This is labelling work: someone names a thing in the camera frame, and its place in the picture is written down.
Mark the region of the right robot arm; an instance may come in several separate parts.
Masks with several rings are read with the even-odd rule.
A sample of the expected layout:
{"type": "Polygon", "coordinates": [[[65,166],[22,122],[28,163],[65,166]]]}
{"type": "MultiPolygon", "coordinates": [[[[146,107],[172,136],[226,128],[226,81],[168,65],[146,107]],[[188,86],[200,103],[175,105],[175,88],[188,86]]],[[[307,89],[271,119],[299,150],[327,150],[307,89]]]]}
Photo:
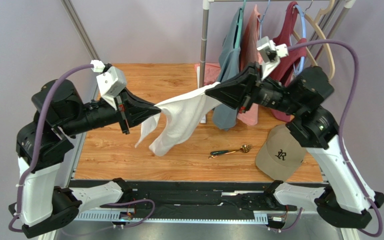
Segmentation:
{"type": "Polygon", "coordinates": [[[251,63],[205,94],[235,110],[246,111],[258,104],[291,115],[292,120],[286,123],[289,133],[317,161],[328,186],[304,187],[275,180],[269,194],[282,205],[316,211],[334,227],[363,230],[372,220],[369,209],[381,207],[384,194],[364,183],[340,143],[338,123],[322,107],[333,92],[328,76],[319,66],[305,68],[283,86],[265,77],[260,65],[251,63]]]}

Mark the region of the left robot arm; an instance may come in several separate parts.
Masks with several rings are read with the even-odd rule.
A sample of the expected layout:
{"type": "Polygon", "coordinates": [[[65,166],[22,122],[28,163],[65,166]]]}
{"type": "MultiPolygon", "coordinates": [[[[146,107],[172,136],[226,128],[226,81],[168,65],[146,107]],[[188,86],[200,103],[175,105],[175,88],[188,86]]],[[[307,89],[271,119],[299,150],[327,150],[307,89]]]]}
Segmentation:
{"type": "Polygon", "coordinates": [[[29,239],[61,229],[93,208],[133,205],[133,190],[122,178],[95,187],[63,188],[56,185],[57,174],[76,135],[115,123],[128,134],[161,112],[126,88],[115,98],[118,108],[113,108],[104,99],[84,103],[68,79],[57,89],[54,84],[49,81],[32,96],[34,119],[16,140],[22,194],[8,208],[29,239]]]}

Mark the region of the white cloth napkin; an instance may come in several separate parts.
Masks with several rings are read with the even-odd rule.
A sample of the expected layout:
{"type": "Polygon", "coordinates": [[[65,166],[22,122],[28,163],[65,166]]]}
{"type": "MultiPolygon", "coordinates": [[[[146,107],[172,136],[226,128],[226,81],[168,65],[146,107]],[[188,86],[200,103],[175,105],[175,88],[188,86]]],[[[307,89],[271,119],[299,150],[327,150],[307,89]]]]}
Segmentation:
{"type": "Polygon", "coordinates": [[[169,98],[155,106],[166,117],[166,125],[161,134],[149,145],[149,150],[162,157],[175,145],[187,141],[195,131],[202,118],[222,103],[205,94],[206,90],[219,85],[210,85],[169,98]]]}

